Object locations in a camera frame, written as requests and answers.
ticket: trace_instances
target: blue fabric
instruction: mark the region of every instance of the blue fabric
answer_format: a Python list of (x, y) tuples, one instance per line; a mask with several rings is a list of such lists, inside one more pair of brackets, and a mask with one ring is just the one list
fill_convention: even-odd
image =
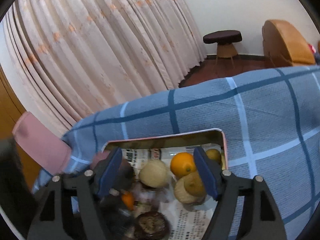
[[(87, 168), (110, 140), (221, 128), (230, 170), (262, 175), (295, 239), (320, 198), (320, 68), (257, 70), (164, 91), (98, 112), (63, 136), (72, 148), (66, 172)], [(41, 171), (34, 190), (50, 174)], [(239, 198), (230, 236), (236, 235)]]

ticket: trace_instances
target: round stool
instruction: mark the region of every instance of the round stool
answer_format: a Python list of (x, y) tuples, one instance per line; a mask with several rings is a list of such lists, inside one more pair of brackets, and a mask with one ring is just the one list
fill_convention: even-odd
[(216, 64), (218, 62), (218, 57), (231, 58), (233, 67), (235, 67), (235, 65), (232, 57), (238, 55), (235, 46), (233, 46), (233, 42), (240, 41), (242, 41), (241, 32), (233, 30), (209, 33), (203, 37), (203, 42), (205, 44), (218, 43)]

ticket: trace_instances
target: brown wooden panel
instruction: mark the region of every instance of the brown wooden panel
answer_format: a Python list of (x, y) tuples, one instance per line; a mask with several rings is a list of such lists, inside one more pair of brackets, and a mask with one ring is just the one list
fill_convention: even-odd
[[(12, 136), (15, 123), (25, 111), (0, 65), (0, 138)], [(18, 153), (23, 165), (23, 174), (29, 188), (31, 188), (41, 167), (19, 146)]]

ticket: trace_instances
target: stool seat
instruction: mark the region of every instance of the stool seat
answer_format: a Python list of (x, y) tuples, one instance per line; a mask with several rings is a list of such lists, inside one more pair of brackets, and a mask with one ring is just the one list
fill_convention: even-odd
[(241, 32), (234, 30), (217, 31), (214, 33), (209, 33), (203, 37), (203, 42), (205, 44), (212, 44), (217, 42), (220, 45), (224, 45), (240, 41), (242, 41)]

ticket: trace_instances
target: wooden floor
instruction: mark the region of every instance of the wooden floor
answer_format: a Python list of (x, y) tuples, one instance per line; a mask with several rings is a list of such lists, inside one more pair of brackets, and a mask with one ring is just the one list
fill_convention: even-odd
[(233, 67), (230, 59), (206, 59), (200, 66), (194, 67), (179, 87), (188, 87), (215, 78), (232, 77), (247, 71), (270, 68), (269, 61), (234, 59)]

